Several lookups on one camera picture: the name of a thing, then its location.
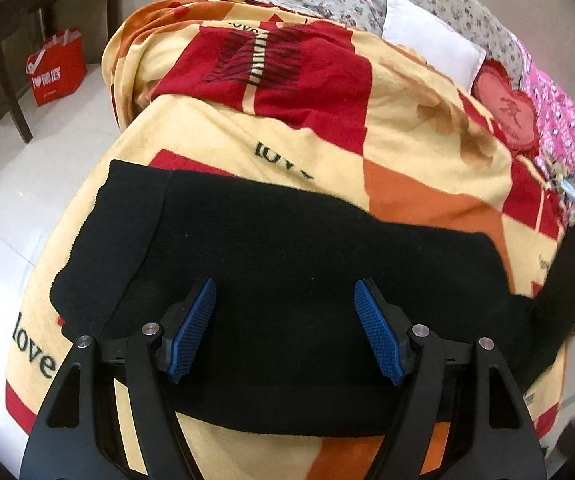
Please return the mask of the black pants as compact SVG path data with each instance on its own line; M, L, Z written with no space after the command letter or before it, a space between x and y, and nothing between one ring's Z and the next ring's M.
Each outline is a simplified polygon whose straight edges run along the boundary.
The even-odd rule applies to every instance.
M114 339L159 320L198 278L216 306L178 412L254 434L383 434L400 399L381 373L353 289L441 338L489 337L522 389L575 323L575 226L535 298L512 294L491 239L377 220L338 198L115 160L56 274L67 333Z

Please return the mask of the colourful knotted fabric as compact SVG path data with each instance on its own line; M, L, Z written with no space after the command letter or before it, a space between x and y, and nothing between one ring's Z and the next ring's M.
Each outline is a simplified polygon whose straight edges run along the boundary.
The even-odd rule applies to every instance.
M541 150L538 166L554 193L555 211L565 230L575 224L575 160Z

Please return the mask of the pink patterned quilt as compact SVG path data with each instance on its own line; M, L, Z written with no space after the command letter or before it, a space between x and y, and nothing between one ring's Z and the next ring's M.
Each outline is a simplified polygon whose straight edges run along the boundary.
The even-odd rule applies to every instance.
M575 102L536 65L521 42L516 45L523 60L519 88L530 97L537 112L539 152L536 164L538 166L541 150L565 156L571 162L575 160Z

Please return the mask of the red heart cushion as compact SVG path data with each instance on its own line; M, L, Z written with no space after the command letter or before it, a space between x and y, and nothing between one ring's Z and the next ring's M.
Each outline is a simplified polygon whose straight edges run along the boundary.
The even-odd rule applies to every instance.
M536 157L539 152L537 112L533 101L512 88L505 68L486 60L474 80L472 93L493 115L505 146L514 154Z

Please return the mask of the red shopping bag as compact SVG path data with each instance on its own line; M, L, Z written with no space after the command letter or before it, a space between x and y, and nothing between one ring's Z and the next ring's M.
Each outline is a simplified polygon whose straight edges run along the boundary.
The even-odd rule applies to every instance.
M37 106L74 93L87 73L79 29L64 29L45 40L41 48L27 58L25 73Z

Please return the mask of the red yellow orange blanket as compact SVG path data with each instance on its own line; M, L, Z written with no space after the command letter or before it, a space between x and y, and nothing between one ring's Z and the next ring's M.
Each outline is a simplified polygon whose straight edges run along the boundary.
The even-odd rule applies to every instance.
M388 223L485 234L512 294L528 298L545 286L569 231L489 110L370 32L247 1L164 0L124 21L101 70L120 136L48 239L13 332L7 404L29 436L82 336L67 333L51 287L115 160L329 195ZM124 379L114 387L128 465L147 479ZM445 387L429 450L446 445L465 391L455 368ZM408 403L394 386L400 402L380 436L254 434L178 412L174 388L199 479L370 479L388 424Z

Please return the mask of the white pillow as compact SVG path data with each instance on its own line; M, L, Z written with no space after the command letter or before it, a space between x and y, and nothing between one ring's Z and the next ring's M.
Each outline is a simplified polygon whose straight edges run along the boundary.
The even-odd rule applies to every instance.
M486 51L410 0L386 0L382 38L422 56L429 65L470 91Z

